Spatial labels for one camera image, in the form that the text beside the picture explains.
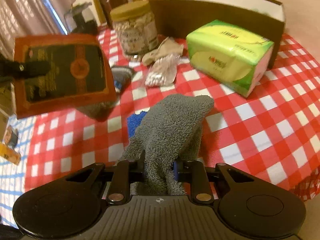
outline brown picture frame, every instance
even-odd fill
[[[46,46],[46,45],[94,45],[100,48],[100,44],[95,36],[88,34],[70,34],[70,35],[41,35],[41,36],[26,36],[16,38],[14,60],[25,62],[26,52],[30,47]],[[24,80],[13,81],[14,85],[14,105],[17,118],[25,118],[33,115],[59,111],[66,108],[79,107],[84,105],[95,104],[102,101],[115,101],[116,91],[112,72],[109,62],[101,50],[104,61],[104,71],[106,79],[106,88],[100,92],[85,93],[79,95],[65,96],[44,100],[40,102],[30,103],[27,101],[25,82]]]

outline blue cloth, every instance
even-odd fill
[[[12,207],[17,198],[24,193],[24,182],[29,153],[30,140],[36,117],[32,116],[17,120],[13,115],[9,118],[7,125],[18,130],[18,144],[15,151],[21,154],[18,166],[0,157],[0,213],[2,223],[17,228],[12,216]]]
[[[141,111],[140,114],[132,114],[127,118],[128,135],[129,138],[134,135],[136,128],[140,125],[142,119],[148,112]]]
[[[115,84],[115,88],[117,88],[119,91],[122,90],[123,85],[118,80],[115,80],[114,84]]]

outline brown cardboard divider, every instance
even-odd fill
[[[192,31],[217,19],[273,41],[275,45],[268,64],[268,67],[272,68],[285,27],[282,3],[275,0],[149,0],[149,2],[155,15],[158,33],[165,36],[185,39]]]

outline beige sock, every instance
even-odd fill
[[[178,44],[172,38],[167,37],[162,41],[157,49],[154,49],[143,56],[142,63],[147,66],[155,62],[157,59],[174,53],[181,56],[183,54],[183,45]]]

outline metal screw head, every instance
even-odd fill
[[[108,199],[110,199],[112,202],[117,202],[123,200],[124,196],[120,193],[113,193],[108,196]]]
[[[207,193],[200,193],[196,196],[197,200],[200,201],[209,201],[211,200],[211,196]]]

